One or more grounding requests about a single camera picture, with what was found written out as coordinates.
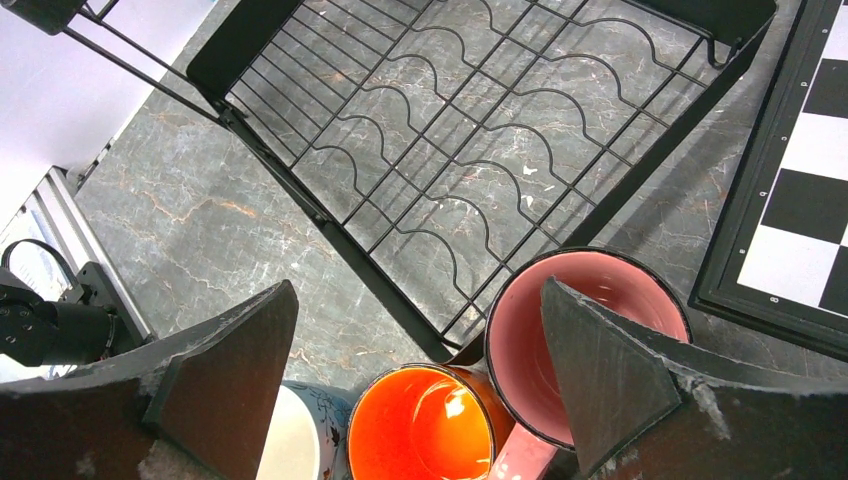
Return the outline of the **black white chessboard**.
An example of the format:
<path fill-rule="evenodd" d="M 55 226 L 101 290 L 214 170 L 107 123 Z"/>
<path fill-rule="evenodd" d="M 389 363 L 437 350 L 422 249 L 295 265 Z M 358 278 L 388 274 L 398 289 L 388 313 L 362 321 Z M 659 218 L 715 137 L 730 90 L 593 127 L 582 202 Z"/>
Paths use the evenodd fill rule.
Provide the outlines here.
<path fill-rule="evenodd" d="M 847 5 L 805 1 L 689 298 L 847 357 Z"/>

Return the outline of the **blue cup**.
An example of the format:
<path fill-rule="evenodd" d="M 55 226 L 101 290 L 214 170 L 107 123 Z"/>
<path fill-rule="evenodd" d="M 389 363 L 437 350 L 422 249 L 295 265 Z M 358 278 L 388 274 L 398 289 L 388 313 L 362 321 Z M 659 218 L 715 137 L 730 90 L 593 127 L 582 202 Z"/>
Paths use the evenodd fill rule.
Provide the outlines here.
<path fill-rule="evenodd" d="M 355 401 L 345 389 L 283 381 L 256 477 L 350 479 L 347 442 Z"/>

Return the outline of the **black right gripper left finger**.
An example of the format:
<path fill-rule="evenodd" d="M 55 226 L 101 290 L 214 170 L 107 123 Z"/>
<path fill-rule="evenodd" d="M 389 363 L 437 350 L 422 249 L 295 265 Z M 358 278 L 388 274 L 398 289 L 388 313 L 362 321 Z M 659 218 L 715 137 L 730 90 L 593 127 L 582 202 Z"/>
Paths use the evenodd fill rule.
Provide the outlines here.
<path fill-rule="evenodd" d="M 1 387 L 5 479 L 252 479 L 292 346 L 289 281 L 52 380 Z"/>

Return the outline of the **black dish rack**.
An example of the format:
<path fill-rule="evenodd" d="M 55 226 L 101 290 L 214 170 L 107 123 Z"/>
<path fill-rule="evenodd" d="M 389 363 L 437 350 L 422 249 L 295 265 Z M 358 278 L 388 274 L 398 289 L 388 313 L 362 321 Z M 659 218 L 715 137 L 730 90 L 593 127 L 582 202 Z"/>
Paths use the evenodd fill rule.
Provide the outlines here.
<path fill-rule="evenodd" d="M 242 1 L 186 69 L 432 360 L 594 238 L 751 65 L 773 1 Z"/>

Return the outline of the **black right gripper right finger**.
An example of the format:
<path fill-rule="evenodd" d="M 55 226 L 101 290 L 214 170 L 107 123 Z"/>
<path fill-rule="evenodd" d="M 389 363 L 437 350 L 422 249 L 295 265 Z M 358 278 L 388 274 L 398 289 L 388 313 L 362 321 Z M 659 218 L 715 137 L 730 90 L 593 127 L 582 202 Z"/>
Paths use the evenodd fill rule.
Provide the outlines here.
<path fill-rule="evenodd" d="M 541 315 L 586 477 L 846 477 L 845 380 L 679 342 L 552 278 Z"/>

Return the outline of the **pink floral mug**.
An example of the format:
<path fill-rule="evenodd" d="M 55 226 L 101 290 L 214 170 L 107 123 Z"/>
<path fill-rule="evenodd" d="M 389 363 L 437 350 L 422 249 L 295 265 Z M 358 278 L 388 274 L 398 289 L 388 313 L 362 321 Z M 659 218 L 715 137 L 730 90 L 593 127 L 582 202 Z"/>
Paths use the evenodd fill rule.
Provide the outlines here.
<path fill-rule="evenodd" d="M 498 293 L 485 329 L 493 384 L 516 420 L 490 469 L 492 479 L 540 479 L 558 450 L 574 446 L 543 331 L 541 289 L 550 277 L 636 323 L 692 340 L 669 285 L 625 254 L 581 246 L 527 262 Z"/>

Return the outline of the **orange cup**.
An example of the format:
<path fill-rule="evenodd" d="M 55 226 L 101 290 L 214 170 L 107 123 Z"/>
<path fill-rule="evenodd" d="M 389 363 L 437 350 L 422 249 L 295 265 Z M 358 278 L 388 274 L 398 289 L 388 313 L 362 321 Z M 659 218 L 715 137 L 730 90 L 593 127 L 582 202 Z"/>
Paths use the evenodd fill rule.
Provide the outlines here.
<path fill-rule="evenodd" d="M 480 372 L 413 363 L 385 372 L 352 410 L 355 479 L 484 479 L 516 421 Z"/>

